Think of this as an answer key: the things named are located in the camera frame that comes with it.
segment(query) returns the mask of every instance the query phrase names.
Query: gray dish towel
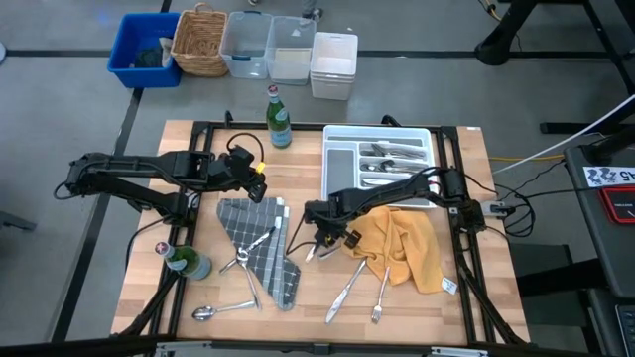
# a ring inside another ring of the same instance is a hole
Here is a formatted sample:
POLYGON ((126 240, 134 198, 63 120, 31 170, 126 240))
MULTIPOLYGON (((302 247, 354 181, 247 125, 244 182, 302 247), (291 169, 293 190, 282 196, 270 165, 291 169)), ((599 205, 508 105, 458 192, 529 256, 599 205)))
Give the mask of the gray dish towel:
POLYGON ((254 203, 250 199, 225 198, 218 202, 216 213, 236 250, 246 249, 271 227, 280 227, 251 251, 247 268, 280 309, 293 308, 300 269, 285 258, 289 207, 285 207, 284 200, 264 198, 262 202, 254 203))

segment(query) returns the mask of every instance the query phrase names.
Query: green glass bottle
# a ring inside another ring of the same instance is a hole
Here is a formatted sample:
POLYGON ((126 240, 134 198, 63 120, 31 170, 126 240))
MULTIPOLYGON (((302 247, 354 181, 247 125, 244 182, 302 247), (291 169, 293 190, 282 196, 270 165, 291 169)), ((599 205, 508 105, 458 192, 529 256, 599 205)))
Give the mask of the green glass bottle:
POLYGON ((270 85, 269 106, 267 107, 267 126, 271 134, 271 144, 278 149, 285 149, 291 144, 291 121, 285 105, 278 96, 278 86, 270 85))
POLYGON ((166 260, 168 268, 190 279, 201 280, 211 271, 211 261, 190 246, 173 247, 166 242, 159 242, 155 252, 166 260))

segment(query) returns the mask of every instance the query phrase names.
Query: wooden tabletop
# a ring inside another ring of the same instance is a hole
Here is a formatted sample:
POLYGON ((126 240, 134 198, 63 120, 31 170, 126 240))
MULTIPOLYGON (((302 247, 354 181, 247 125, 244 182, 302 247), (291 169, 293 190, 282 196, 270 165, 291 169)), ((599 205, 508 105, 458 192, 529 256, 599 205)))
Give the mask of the wooden tabletop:
MULTIPOLYGON (((185 150, 190 141, 191 125, 192 121, 168 121, 158 154, 185 150)), ((212 151, 216 154, 224 152, 225 143, 237 132, 215 130, 212 151)), ((285 204, 291 207, 289 240, 303 214, 305 201, 320 197, 322 132, 295 131, 292 145, 285 150, 275 149, 270 144, 266 131, 251 133, 265 147, 265 175, 269 186, 266 196, 282 197, 285 204)), ((465 171, 483 185, 493 187, 482 132, 479 128, 461 127, 458 128, 458 133, 465 171)), ((259 149, 251 138, 237 138, 234 143, 258 157, 259 149)), ((492 193, 475 184, 468 184, 473 198, 495 198, 492 193)), ((161 192, 176 190, 174 186, 159 179, 152 179, 150 188, 161 192)), ((191 313, 196 307, 221 306, 251 299, 242 270, 232 269, 223 276, 218 274, 218 269, 235 256, 235 249, 216 217, 216 204, 225 197, 246 198, 246 192, 206 193, 202 196, 194 247, 211 258, 212 273, 202 281, 187 282, 178 337, 332 343, 466 344, 459 293, 454 296, 445 292, 421 295, 412 282, 388 287, 382 303, 381 320, 377 325, 371 323, 370 314, 376 304, 381 282, 368 269, 362 272, 337 317, 330 325, 326 325, 326 312, 346 285, 358 261, 337 253, 325 261, 313 259, 306 264, 305 248, 289 257, 302 271, 296 306, 292 310, 279 310, 272 298, 256 284, 263 302, 262 311, 237 310, 221 313, 207 322, 194 321, 191 313)), ((426 213, 435 227, 444 275, 456 282, 446 211, 434 208, 426 210, 426 213)), ((156 212, 144 212, 139 225, 146 225, 156 219, 156 212)), ((487 225, 503 229, 502 223, 496 219, 488 218, 487 225)), ((313 240, 315 230, 314 226, 304 225, 297 242, 313 240)), ((154 252, 154 246, 157 242, 166 241, 169 231, 169 226, 161 225, 137 237, 115 313, 113 332, 127 327, 156 291, 163 260, 154 252)), ((529 341, 507 242, 497 233, 486 230, 478 234, 478 243, 490 299, 514 331, 529 341)), ((171 306, 172 295, 169 295, 160 331, 167 330, 171 306)), ((477 337, 484 340, 480 309, 473 296, 471 306, 477 337)))

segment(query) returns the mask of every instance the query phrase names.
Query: yellow cloth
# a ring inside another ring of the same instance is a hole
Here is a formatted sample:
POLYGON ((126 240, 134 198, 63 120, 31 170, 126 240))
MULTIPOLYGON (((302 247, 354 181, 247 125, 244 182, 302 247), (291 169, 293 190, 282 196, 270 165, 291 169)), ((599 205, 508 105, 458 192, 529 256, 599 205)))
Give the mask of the yellow cloth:
POLYGON ((391 285, 413 277, 419 293, 442 290, 439 244, 424 212, 377 207, 351 222, 349 228, 362 237, 354 249, 342 245, 342 250, 353 258, 368 257, 368 267, 380 280, 390 266, 391 285))

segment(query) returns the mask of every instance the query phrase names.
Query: concrete floor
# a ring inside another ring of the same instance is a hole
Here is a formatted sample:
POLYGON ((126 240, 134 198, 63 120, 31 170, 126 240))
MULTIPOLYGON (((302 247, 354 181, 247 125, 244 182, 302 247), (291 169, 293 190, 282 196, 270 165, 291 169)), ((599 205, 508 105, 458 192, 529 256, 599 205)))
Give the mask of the concrete floor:
MULTIPOLYGON (((173 0, 183 11, 194 0, 173 0)), ((477 1, 320 0, 320 31, 355 33, 361 50, 471 51, 494 28, 477 1)), ((247 10, 246 1, 213 2, 221 11, 247 10)), ((9 50, 107 50, 121 17, 156 12, 161 0, 4 0, 0 42, 9 50)), ((504 5, 499 6, 503 13, 504 5)), ((263 0, 258 8, 297 15, 298 0, 263 0)), ((596 10, 621 50, 632 35, 612 4, 596 10)), ((581 7, 539 6, 520 32, 524 51, 600 51, 581 7)), ((33 233, 0 230, 0 345, 46 341, 79 249, 93 198, 56 201, 51 193, 67 163, 86 152, 110 152, 130 102, 131 90, 105 69, 106 58, 16 58, 0 64, 0 210, 39 224, 33 233)), ((184 76, 174 89, 146 89, 126 154, 154 155, 166 120, 260 121, 268 81, 184 76)), ((402 124, 480 126, 492 156, 525 157, 557 141, 538 131, 543 121, 588 122, 626 98, 607 60, 512 60, 488 67, 474 59, 360 58, 347 102, 313 99, 306 87, 280 88, 294 121, 376 123, 388 113, 402 124)), ((528 164, 496 177, 517 186, 547 164, 528 164)), ((502 167, 493 164, 493 169, 502 167)), ((527 192, 570 187, 555 169, 527 192)), ((573 195, 541 197, 530 244, 570 244, 575 260, 595 252, 573 195)), ((105 337, 123 279, 125 247, 139 215, 112 199, 70 339, 105 337)), ((578 328, 531 325, 534 342, 578 349, 578 328)))

